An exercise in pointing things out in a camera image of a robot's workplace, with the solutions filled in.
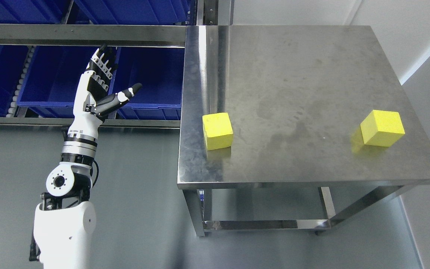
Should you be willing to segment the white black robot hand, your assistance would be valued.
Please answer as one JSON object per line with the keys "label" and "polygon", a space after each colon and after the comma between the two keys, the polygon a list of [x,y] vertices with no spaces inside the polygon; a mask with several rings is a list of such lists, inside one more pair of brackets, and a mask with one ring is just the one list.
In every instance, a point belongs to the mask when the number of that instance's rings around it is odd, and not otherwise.
{"label": "white black robot hand", "polygon": [[109,94],[117,69],[116,48],[102,45],[90,57],[79,78],[73,106],[74,120],[68,129],[71,136],[97,137],[99,127],[112,112],[123,107],[142,88],[136,83],[126,90]]}

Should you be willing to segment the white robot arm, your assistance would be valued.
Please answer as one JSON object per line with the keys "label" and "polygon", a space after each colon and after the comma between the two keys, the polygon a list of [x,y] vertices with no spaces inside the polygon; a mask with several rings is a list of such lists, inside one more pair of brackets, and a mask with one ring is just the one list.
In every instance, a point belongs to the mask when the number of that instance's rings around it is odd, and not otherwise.
{"label": "white robot arm", "polygon": [[89,269],[97,217],[89,201],[98,128],[70,126],[61,159],[36,206],[29,260],[45,269]]}

